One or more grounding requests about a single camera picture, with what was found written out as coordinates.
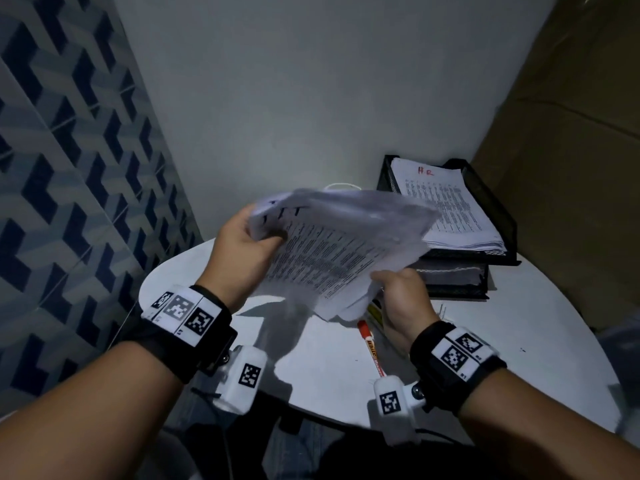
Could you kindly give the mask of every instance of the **stack of paper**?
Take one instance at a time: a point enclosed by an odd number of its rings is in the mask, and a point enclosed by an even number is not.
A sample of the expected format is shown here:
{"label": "stack of paper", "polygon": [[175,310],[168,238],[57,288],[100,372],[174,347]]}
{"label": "stack of paper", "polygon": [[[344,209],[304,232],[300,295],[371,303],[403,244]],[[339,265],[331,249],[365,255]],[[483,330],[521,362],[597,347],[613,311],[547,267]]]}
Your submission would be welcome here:
{"label": "stack of paper", "polygon": [[402,195],[427,201],[442,213],[424,236],[430,247],[505,254],[500,233],[469,192],[460,170],[402,158],[391,161],[391,170]]}
{"label": "stack of paper", "polygon": [[256,293],[295,299],[325,320],[355,320],[380,289],[369,274],[425,254],[422,236],[439,215],[427,202],[378,191],[301,189],[260,201],[252,238],[288,238]]}

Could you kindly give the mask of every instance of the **tiled wall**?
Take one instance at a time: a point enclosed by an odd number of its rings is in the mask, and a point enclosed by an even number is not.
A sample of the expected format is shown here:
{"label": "tiled wall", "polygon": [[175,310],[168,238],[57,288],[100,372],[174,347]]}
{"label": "tiled wall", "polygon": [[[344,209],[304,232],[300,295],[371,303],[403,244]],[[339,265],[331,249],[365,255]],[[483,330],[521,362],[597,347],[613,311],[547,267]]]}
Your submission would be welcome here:
{"label": "tiled wall", "polygon": [[201,242],[112,0],[0,0],[0,415]]}

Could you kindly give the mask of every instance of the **screw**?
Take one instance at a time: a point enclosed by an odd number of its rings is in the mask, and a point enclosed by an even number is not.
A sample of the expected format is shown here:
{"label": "screw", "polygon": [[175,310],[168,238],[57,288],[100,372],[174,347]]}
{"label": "screw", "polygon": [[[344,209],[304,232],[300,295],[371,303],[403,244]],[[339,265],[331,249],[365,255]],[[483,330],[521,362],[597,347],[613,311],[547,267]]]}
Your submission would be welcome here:
{"label": "screw", "polygon": [[418,401],[424,399],[424,394],[422,393],[422,389],[420,389],[420,386],[418,386],[418,384],[411,388],[411,395]]}

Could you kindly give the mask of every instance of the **table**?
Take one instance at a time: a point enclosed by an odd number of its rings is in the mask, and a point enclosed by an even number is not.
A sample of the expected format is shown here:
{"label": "table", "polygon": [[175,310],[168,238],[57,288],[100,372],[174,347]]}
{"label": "table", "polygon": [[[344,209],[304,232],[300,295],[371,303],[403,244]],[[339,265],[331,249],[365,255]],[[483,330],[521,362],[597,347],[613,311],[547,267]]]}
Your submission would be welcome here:
{"label": "table", "polygon": [[[140,289],[144,309],[171,284],[191,285],[214,239],[155,268]],[[498,349],[509,369],[544,393],[610,431],[621,418],[620,384],[594,334],[549,279],[520,257],[517,267],[491,266],[489,300],[439,301],[445,317]],[[236,345],[255,345],[273,361],[261,389],[302,411],[343,424],[378,429],[372,414],[378,372],[355,322],[325,322],[276,296],[254,296],[234,315]],[[384,336],[374,330],[380,363],[404,383],[417,380]],[[419,411],[420,427],[469,443],[452,414]]]}

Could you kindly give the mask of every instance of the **red marker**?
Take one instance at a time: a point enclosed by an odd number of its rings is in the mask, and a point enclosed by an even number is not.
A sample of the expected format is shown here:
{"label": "red marker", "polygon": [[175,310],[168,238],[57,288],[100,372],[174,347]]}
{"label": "red marker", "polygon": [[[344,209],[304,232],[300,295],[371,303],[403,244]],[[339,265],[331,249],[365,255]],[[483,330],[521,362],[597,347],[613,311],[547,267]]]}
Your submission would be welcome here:
{"label": "red marker", "polygon": [[378,353],[376,352],[376,346],[373,344],[373,335],[371,334],[371,330],[369,330],[367,322],[360,320],[358,322],[358,330],[360,330],[362,338],[365,339],[367,343],[367,347],[369,348],[369,352],[371,352],[371,357],[373,358],[373,363],[376,364],[376,369],[378,370],[380,377],[384,377],[385,373],[382,371],[382,367],[380,367],[380,364],[378,363]]}

